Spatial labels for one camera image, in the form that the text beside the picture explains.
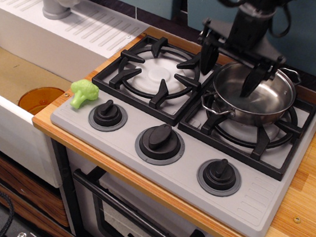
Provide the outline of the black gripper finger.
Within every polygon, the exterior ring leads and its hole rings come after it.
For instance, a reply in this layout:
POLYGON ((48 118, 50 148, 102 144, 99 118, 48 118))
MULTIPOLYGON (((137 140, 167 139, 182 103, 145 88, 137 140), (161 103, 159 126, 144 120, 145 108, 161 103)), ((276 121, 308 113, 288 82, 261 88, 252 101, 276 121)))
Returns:
POLYGON ((219 35, 209 35, 202 42, 201 55, 200 55, 200 71, 206 75, 216 64, 219 51, 216 45, 219 42, 219 35))
POLYGON ((256 65, 246 77, 241 88, 240 97, 249 97, 262 81, 269 78, 269 70, 269 65, 256 65))

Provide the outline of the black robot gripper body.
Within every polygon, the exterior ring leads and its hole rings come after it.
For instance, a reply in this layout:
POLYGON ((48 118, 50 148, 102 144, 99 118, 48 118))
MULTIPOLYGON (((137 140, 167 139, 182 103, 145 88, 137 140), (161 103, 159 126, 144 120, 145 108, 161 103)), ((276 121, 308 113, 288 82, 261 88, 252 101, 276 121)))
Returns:
POLYGON ((285 62, 285 57, 270 44, 266 33, 275 38, 282 38, 288 33, 288 28, 279 33, 273 31, 274 14, 274 11, 265 12, 256 10, 254 6, 242 5, 232 23, 207 18, 202 22, 201 45, 210 34, 219 35, 216 44, 219 53, 251 69, 259 64, 269 65, 268 79, 272 79, 279 66, 285 62))

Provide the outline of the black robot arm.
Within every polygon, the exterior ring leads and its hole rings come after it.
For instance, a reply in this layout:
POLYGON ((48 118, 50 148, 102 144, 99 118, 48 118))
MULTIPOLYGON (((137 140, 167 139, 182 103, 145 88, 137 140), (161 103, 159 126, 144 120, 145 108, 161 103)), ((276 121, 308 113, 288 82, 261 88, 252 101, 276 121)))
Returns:
POLYGON ((272 79, 277 69, 286 62, 285 56, 268 41, 266 34, 275 38, 284 37, 291 26, 288 4, 292 0, 218 0, 226 7, 238 9, 234 22, 207 18, 199 40, 200 71, 203 74, 213 68, 218 56, 223 53, 249 67, 250 72, 241 88, 241 97, 253 93, 261 81, 272 79), (285 13, 287 27, 280 33, 273 32, 273 17, 281 7, 285 13))

